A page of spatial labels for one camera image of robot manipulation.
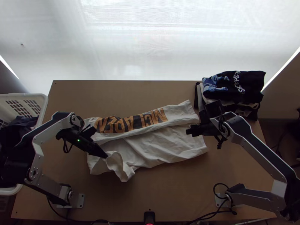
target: white curtain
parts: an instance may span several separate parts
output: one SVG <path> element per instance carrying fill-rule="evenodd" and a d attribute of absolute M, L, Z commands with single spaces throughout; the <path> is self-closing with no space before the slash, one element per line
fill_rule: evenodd
<path fill-rule="evenodd" d="M 300 46 L 298 0 L 0 0 L 0 55 L 32 93 L 52 80 L 201 80 Z"/>

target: plastic basket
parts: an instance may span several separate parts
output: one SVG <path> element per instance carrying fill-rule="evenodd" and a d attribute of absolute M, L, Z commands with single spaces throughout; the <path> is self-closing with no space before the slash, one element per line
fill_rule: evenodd
<path fill-rule="evenodd" d="M 27 118 L 39 116 L 36 126 L 39 127 L 45 115 L 48 97 L 44 94 L 0 94 L 0 129 L 7 126 L 16 116 Z M 14 195 L 22 188 L 0 188 L 0 195 Z"/>

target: brown wooden tabletop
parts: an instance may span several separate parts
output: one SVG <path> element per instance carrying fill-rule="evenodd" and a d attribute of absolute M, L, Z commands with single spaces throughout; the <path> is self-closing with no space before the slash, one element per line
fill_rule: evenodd
<path fill-rule="evenodd" d="M 75 112 L 82 118 L 127 117 L 187 99 L 194 102 L 195 81 L 54 81 L 44 122 L 56 111 Z M 254 134 L 264 142 L 258 122 Z M 86 153 L 73 147 L 63 152 L 63 141 L 53 138 L 43 145 L 43 172 L 59 183 L 70 184 L 85 194 L 84 206 L 72 209 L 72 219 L 142 221 L 152 210 L 157 221 L 190 221 L 216 211 L 213 185 L 229 187 L 244 183 L 247 188 L 270 191 L 271 176 L 239 145 L 229 141 L 217 150 L 213 137 L 204 137 L 209 152 L 183 162 L 140 168 L 122 183 L 114 172 L 90 175 Z M 63 215 L 66 209 L 57 209 Z M 271 212 L 242 206 L 238 215 L 220 213 L 214 220 L 271 218 Z M 12 218 L 61 220 L 46 196 L 23 186 L 17 194 Z"/>

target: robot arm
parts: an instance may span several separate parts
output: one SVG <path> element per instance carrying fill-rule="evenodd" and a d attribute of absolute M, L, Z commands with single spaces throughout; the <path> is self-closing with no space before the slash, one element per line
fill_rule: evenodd
<path fill-rule="evenodd" d="M 84 129 L 84 122 L 73 112 L 56 112 L 50 121 L 25 134 L 12 149 L 5 149 L 5 163 L 1 169 L 3 181 L 26 185 L 49 198 L 53 204 L 67 208 L 82 208 L 84 195 L 76 193 L 67 184 L 59 184 L 47 177 L 42 170 L 44 154 L 41 146 L 53 136 L 75 145 L 98 157 L 106 153 L 91 136 L 94 127 Z"/>
<path fill-rule="evenodd" d="M 252 133 L 243 117 L 233 112 L 224 113 L 220 101 L 207 104 L 205 109 L 215 127 L 212 129 L 210 126 L 211 135 L 219 133 L 223 139 L 241 145 L 274 178 L 271 192 L 246 189 L 243 184 L 229 188 L 225 194 L 230 195 L 233 204 L 253 206 L 274 212 L 279 218 L 297 221 L 300 211 L 300 179 L 295 171 Z M 201 124 L 187 130 L 187 134 L 194 136 L 203 132 L 209 135 Z"/>

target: crumpled white t-shirt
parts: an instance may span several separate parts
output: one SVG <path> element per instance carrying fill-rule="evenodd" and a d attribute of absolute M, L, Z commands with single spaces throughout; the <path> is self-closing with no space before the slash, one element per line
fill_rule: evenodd
<path fill-rule="evenodd" d="M 203 136 L 186 135 L 199 122 L 189 100 L 126 118 L 110 116 L 85 119 L 97 132 L 91 137 L 108 155 L 87 155 L 90 173 L 114 171 L 122 182 L 139 167 L 151 168 L 183 161 L 207 152 Z"/>

